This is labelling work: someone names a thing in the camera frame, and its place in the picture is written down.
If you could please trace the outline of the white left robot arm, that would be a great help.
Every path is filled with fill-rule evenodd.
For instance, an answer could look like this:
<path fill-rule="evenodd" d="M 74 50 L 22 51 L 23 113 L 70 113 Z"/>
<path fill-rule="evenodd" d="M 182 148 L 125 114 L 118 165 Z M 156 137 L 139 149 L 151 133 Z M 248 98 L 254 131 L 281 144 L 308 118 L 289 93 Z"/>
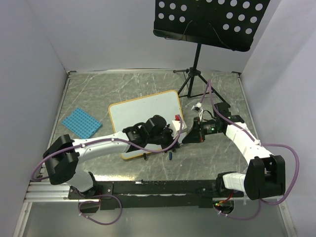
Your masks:
<path fill-rule="evenodd" d="M 180 115 L 176 115 L 170 124 L 155 115 L 146 122 L 102 137 L 72 139 L 68 134 L 62 135 L 43 154 L 49 181 L 52 185 L 67 183 L 85 198 L 93 198 L 98 191 L 94 175 L 81 170 L 80 163 L 111 154 L 174 150 L 179 147 L 183 126 Z"/>

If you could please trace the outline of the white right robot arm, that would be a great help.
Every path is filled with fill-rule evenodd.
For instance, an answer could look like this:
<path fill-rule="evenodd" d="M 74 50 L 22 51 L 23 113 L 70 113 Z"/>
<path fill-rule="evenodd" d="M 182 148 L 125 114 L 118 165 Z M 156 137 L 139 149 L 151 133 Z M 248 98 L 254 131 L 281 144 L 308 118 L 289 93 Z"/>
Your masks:
<path fill-rule="evenodd" d="M 232 115 L 225 103 L 214 105 L 214 119 L 195 117 L 193 126 L 183 138 L 184 144 L 202 143 L 211 134 L 223 133 L 243 155 L 248 164 L 245 174 L 224 172 L 216 178 L 215 190 L 222 197 L 232 191 L 246 194 L 251 200 L 285 194 L 285 161 L 261 146 L 239 115 Z"/>

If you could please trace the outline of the yellow framed whiteboard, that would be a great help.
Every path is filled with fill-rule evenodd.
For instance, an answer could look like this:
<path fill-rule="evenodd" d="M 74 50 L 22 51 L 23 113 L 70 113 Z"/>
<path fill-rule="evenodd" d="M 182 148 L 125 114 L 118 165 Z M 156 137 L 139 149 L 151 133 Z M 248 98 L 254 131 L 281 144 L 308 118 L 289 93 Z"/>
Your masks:
<path fill-rule="evenodd" d="M 108 111 L 114 132 L 146 122 L 155 115 L 163 117 L 167 125 L 171 125 L 176 115 L 183 116 L 178 93 L 175 90 L 111 104 Z"/>

